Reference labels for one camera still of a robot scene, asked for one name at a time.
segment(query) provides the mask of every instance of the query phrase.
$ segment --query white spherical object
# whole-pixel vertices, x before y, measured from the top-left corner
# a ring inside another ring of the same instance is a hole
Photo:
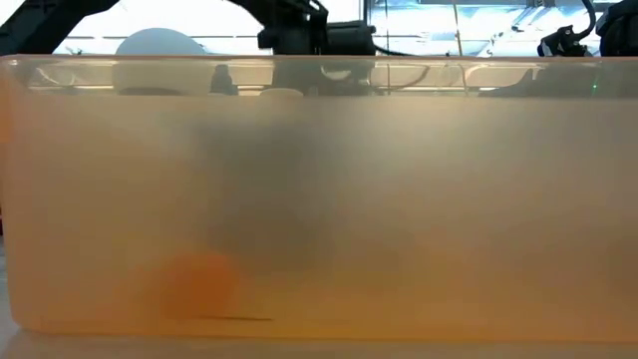
[[[150,56],[122,60],[113,69],[113,86],[121,94],[203,95],[210,88],[213,66],[196,59],[161,60],[163,56],[203,56],[201,46],[188,36],[171,29],[145,29],[131,35],[116,52],[117,56]]]
[[[205,55],[205,52],[196,41],[178,31],[153,28],[129,36],[116,55],[196,56]]]

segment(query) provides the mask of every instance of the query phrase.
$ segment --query window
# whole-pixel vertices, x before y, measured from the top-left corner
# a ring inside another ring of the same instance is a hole
[[[416,55],[536,56],[542,37],[570,24],[580,31],[588,22],[580,0],[366,1],[376,44]],[[598,16],[616,2],[594,0]],[[582,43],[595,54],[598,42],[591,35]]]
[[[360,18],[360,0],[323,0],[330,21]],[[184,33],[208,53],[264,55],[256,35],[262,26],[226,0],[120,0],[111,10],[85,18],[56,51],[61,54],[114,54],[137,31],[162,27]]]
[[[0,1],[0,24],[4,24],[22,4],[23,0],[2,0]]]

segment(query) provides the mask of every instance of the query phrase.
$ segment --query black robotic arm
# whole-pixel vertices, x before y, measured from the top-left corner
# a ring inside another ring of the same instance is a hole
[[[51,54],[85,16],[119,0],[25,0],[0,27],[0,56]],[[374,55],[374,28],[362,21],[329,24],[317,0],[229,0],[264,26],[261,49],[282,55]]]

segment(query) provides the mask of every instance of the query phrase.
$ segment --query submerged orange object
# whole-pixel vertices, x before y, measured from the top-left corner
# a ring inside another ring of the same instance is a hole
[[[159,276],[162,314],[176,319],[223,315],[237,284],[228,258],[215,252],[180,255]]]

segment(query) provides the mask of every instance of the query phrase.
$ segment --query translucent plastic bin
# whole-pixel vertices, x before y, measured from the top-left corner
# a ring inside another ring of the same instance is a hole
[[[636,62],[0,68],[26,328],[638,341]]]

